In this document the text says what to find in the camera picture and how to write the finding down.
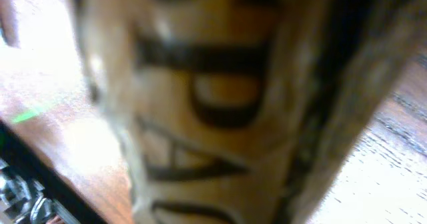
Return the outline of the orange spaghetti packet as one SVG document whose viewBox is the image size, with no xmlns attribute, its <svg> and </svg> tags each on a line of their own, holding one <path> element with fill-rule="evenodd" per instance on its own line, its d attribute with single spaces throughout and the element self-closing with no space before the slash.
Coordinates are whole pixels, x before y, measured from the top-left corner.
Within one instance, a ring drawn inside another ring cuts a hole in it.
<svg viewBox="0 0 427 224">
<path fill-rule="evenodd" d="M 417 48 L 426 0 L 68 0 L 135 223 L 304 223 Z"/>
</svg>

